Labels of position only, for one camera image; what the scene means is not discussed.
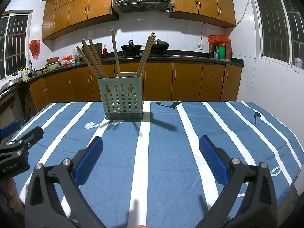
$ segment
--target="red bottle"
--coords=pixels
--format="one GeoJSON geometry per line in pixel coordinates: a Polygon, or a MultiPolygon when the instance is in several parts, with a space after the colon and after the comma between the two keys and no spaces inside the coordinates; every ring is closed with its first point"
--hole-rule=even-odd
{"type": "Polygon", "coordinates": [[[105,47],[105,45],[103,46],[102,54],[103,54],[103,58],[107,58],[108,57],[108,50],[105,47]]]}

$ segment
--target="electrical outlet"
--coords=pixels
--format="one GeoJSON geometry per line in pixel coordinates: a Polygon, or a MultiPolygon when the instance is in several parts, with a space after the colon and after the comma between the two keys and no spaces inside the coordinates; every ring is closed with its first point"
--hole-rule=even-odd
{"type": "Polygon", "coordinates": [[[197,48],[198,50],[204,50],[204,49],[205,49],[205,46],[204,46],[204,45],[201,45],[201,47],[200,47],[200,45],[196,45],[196,48],[197,48]]]}

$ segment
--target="metal screw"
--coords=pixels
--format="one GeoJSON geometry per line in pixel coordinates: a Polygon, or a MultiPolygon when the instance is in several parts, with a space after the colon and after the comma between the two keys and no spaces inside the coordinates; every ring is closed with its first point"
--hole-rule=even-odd
{"type": "Polygon", "coordinates": [[[36,164],[36,166],[35,166],[36,169],[40,169],[41,167],[42,167],[42,163],[38,163],[38,164],[36,164]]]}
{"type": "Polygon", "coordinates": [[[238,158],[233,158],[232,159],[232,163],[233,164],[239,164],[240,163],[240,160],[238,158]]]}
{"type": "Polygon", "coordinates": [[[71,163],[71,160],[70,159],[65,159],[65,160],[62,161],[62,163],[64,165],[69,165],[71,163]]]}
{"type": "Polygon", "coordinates": [[[266,169],[267,168],[267,164],[265,162],[262,162],[261,163],[261,167],[264,168],[264,169],[266,169]]]}

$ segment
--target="table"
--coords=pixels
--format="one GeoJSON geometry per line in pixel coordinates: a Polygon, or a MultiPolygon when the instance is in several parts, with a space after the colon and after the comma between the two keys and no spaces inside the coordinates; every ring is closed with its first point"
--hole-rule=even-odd
{"type": "MultiPolygon", "coordinates": [[[[102,137],[103,152],[83,196],[108,227],[195,227],[223,187],[201,155],[199,138],[207,135],[243,163],[266,162],[271,170],[278,205],[284,200],[304,163],[304,150],[294,133],[251,102],[143,103],[142,121],[108,121],[101,102],[53,103],[16,133],[20,137],[41,126],[44,137],[29,150],[30,170],[15,177],[22,201],[37,162],[59,164],[102,137]],[[255,112],[261,114],[254,124],[255,112]]],[[[62,190],[59,199],[70,213],[62,190]]],[[[229,214],[241,204],[243,184],[229,214]]]]}

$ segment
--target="blue gripper pad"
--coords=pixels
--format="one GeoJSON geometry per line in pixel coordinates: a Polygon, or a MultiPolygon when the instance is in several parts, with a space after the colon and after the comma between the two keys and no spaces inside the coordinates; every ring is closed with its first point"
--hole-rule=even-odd
{"type": "Polygon", "coordinates": [[[0,138],[6,138],[12,133],[18,131],[19,129],[20,129],[20,123],[18,121],[14,121],[13,123],[1,129],[0,138]]]}
{"type": "Polygon", "coordinates": [[[213,146],[202,136],[199,139],[199,150],[205,158],[215,180],[225,186],[229,183],[228,169],[213,146]]]}
{"type": "Polygon", "coordinates": [[[86,183],[99,156],[101,155],[103,150],[102,139],[98,136],[95,137],[90,145],[86,149],[82,150],[85,150],[86,152],[74,171],[74,184],[77,187],[86,183]]]}

